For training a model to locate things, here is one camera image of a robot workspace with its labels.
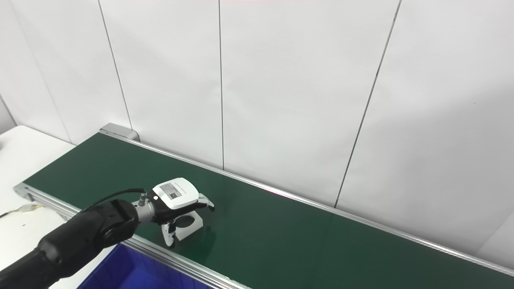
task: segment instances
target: wall panel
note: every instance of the wall panel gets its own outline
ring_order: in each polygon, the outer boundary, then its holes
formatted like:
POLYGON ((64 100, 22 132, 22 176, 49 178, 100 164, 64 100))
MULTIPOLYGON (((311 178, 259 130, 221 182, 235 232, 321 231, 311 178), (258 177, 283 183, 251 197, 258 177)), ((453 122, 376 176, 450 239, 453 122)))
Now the wall panel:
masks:
POLYGON ((514 3, 404 0, 338 208, 474 254, 514 209, 514 3))
POLYGON ((108 122, 130 127, 98 2, 12 4, 71 142, 108 122))
POLYGON ((17 124, 70 142, 9 0, 0 0, 0 95, 17 124))
POLYGON ((334 205, 398 1, 221 1, 225 169, 334 205))
POLYGON ((221 168, 217 1, 101 4, 141 141, 221 168))

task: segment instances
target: robotic arm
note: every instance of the robotic arm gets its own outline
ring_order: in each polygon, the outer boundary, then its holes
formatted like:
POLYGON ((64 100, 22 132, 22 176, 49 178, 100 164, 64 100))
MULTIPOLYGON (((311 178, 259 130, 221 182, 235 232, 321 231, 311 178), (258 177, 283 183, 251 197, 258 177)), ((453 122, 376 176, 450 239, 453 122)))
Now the robotic arm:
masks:
POLYGON ((70 277, 104 248, 132 237, 141 223, 170 224, 183 214, 214 204, 184 178, 157 185, 138 201, 115 199, 92 205, 44 236, 37 247, 0 271, 0 289, 48 288, 70 277))

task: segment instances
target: white object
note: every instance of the white object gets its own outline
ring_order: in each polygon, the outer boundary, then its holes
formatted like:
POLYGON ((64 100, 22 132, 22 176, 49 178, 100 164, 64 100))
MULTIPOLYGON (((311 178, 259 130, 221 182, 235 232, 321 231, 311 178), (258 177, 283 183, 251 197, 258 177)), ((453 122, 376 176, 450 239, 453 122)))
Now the white object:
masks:
POLYGON ((166 242, 166 245, 171 246, 173 245, 173 242, 175 241, 173 239, 173 236, 175 236, 179 241, 182 241, 187 236, 191 235, 192 233, 196 232, 200 228, 204 226, 204 221, 200 217, 200 215, 196 211, 189 212, 187 214, 184 214, 182 216, 190 216, 194 218, 194 221, 191 225, 180 228, 177 227, 175 232, 169 233, 170 224, 164 224, 161 226, 162 229, 162 235, 164 236, 164 241, 166 242))
POLYGON ((198 201, 198 190, 183 177, 160 183, 153 188, 161 200, 172 210, 183 208, 198 201))

